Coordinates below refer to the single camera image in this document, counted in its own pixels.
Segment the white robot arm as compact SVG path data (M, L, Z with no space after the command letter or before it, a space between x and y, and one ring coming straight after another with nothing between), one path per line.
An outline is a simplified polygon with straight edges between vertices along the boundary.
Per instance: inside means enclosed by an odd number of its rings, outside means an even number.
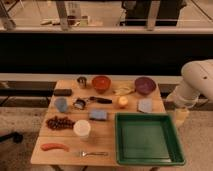
M175 105L172 119L176 127L183 125L200 95L213 101L213 59L188 62L181 75L181 82L167 96Z

